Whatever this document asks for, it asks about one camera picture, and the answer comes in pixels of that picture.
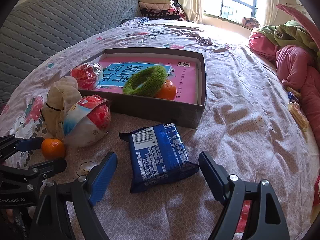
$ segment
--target screw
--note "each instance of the screw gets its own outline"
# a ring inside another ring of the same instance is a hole
[[[263,180],[262,180],[262,184],[263,184],[264,186],[268,186],[268,185],[270,184],[270,182],[269,182],[268,180],[266,180],[266,179],[263,179]]]
[[[79,181],[79,182],[84,182],[84,181],[86,181],[86,180],[87,180],[87,177],[84,176],[84,175],[82,175],[82,176],[80,176],[80,177],[78,178],[78,181]]]
[[[48,181],[48,182],[47,182],[47,186],[48,186],[48,187],[52,187],[53,185],[54,185],[54,181]]]
[[[234,175],[234,174],[231,174],[230,176],[229,176],[229,178],[232,180],[232,181],[237,181],[239,178],[238,178],[238,176],[237,175]]]

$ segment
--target green plush fabric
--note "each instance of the green plush fabric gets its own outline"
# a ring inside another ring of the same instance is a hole
[[[265,35],[275,46],[284,47],[295,45],[309,52],[316,61],[320,62],[320,52],[309,33],[297,21],[289,21],[286,24],[275,26],[263,26],[253,29]]]
[[[123,87],[123,93],[136,96],[153,97],[167,79],[163,66],[146,68],[132,75]]]

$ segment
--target green fuzzy ring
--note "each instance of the green fuzzy ring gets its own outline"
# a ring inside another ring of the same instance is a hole
[[[153,97],[167,78],[163,66],[149,67],[132,75],[123,87],[123,93],[136,96]]]

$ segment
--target orange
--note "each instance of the orange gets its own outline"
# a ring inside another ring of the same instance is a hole
[[[66,149],[62,141],[58,139],[44,139],[41,144],[42,155],[47,160],[64,158]]]
[[[155,98],[162,98],[167,100],[174,100],[176,98],[177,89],[176,86],[170,81],[166,80],[161,89],[154,96]]]

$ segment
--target cardboard box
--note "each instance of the cardboard box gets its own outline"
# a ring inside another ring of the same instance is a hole
[[[196,128],[204,111],[207,94],[206,69],[201,53],[166,48],[119,48],[106,49],[85,62],[99,62],[105,57],[154,57],[172,60],[192,61],[197,68],[197,97],[194,104],[170,101],[120,93],[79,89],[82,96],[99,95],[111,101],[111,112],[127,114],[162,123],[175,123],[178,126]]]

